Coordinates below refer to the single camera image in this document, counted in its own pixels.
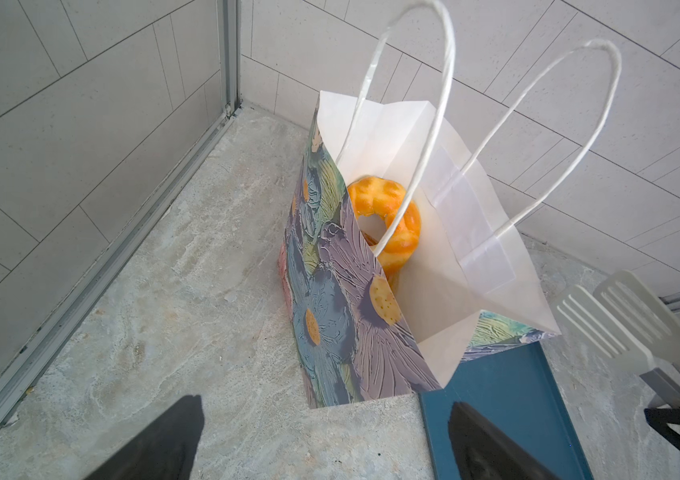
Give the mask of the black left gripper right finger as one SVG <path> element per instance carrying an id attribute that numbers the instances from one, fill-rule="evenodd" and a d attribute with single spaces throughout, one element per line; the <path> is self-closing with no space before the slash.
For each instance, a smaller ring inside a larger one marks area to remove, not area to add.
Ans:
<path id="1" fill-rule="evenodd" d="M 466 402 L 455 402 L 448 433 L 462 479 L 558 479 Z"/>

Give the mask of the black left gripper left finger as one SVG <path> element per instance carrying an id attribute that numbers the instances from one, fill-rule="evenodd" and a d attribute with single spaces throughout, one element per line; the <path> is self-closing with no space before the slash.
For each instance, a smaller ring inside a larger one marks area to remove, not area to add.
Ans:
<path id="1" fill-rule="evenodd" d="M 87 479 L 189 479 L 204 429 L 200 395 L 185 395 Z"/>

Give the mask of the fake ring donut bread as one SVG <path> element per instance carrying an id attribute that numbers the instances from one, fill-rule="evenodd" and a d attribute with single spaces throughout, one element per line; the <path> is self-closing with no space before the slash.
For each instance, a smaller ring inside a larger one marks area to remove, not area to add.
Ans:
<path id="1" fill-rule="evenodd" d="M 352 183 L 348 193 L 357 217 L 378 216 L 390 227 L 404 202 L 406 189 L 398 182 L 368 176 Z M 394 235 L 378 257 L 385 274 L 395 275 L 408 262 L 419 245 L 422 219 L 412 200 Z"/>

